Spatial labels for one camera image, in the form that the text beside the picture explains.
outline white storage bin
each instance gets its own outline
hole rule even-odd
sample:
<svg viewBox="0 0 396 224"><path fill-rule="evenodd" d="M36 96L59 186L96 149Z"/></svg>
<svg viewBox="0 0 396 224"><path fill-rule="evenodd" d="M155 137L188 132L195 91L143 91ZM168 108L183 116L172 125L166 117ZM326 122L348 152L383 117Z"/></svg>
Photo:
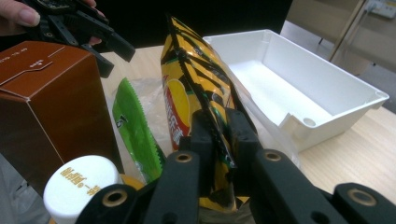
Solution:
<svg viewBox="0 0 396 224"><path fill-rule="evenodd" d="M289 154L344 132L389 98L270 30L204 40L229 65L247 109Z"/></svg>

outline brown box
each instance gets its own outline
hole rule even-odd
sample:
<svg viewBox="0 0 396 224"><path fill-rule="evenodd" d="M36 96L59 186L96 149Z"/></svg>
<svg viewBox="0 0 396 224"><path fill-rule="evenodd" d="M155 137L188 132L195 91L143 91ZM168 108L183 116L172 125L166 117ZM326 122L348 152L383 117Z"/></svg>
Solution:
<svg viewBox="0 0 396 224"><path fill-rule="evenodd" d="M123 173L92 54L35 41L0 52L0 153L40 195L80 156L107 157Z"/></svg>

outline wooden table surface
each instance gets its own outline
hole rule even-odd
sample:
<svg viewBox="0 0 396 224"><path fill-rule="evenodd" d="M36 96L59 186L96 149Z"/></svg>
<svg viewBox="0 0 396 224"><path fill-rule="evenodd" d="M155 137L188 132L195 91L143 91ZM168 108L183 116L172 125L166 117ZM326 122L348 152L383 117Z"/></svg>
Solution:
<svg viewBox="0 0 396 224"><path fill-rule="evenodd" d="M104 53L116 65L110 77L102 79L110 110L124 77L150 78L161 85L162 50L162 46L137 49L130 63L114 53ZM165 116L164 108L158 109L158 116ZM117 130L115 133L126 174L136 175ZM165 154L171 152L170 141L160 146ZM396 115L383 107L367 112L346 132L300 152L299 159L302 172L321 189L332 192L337 184L355 182L377 190L396 203Z"/></svg>

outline green package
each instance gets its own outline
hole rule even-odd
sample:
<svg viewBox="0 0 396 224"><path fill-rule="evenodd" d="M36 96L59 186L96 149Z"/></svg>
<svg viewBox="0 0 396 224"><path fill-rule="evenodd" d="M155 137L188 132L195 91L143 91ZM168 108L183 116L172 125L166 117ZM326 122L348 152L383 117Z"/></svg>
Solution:
<svg viewBox="0 0 396 224"><path fill-rule="evenodd" d="M142 105L126 77L118 87L112 110L122 140L146 183L160 177L163 152L156 144Z"/></svg>

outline snack bag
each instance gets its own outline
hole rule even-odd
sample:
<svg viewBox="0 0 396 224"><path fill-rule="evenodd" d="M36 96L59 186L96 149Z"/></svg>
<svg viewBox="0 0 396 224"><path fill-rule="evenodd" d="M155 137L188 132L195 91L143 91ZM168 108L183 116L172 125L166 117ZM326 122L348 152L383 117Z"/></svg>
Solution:
<svg viewBox="0 0 396 224"><path fill-rule="evenodd" d="M190 134L192 113L205 111L218 145L213 192L208 199L201 199L200 205L218 211L236 211L242 203L233 192L231 179L237 167L227 136L225 108L247 114L246 110L227 76L228 66L217 53L176 18L168 17L168 24L170 35L164 44L161 66L173 149L178 150L180 137Z"/></svg>

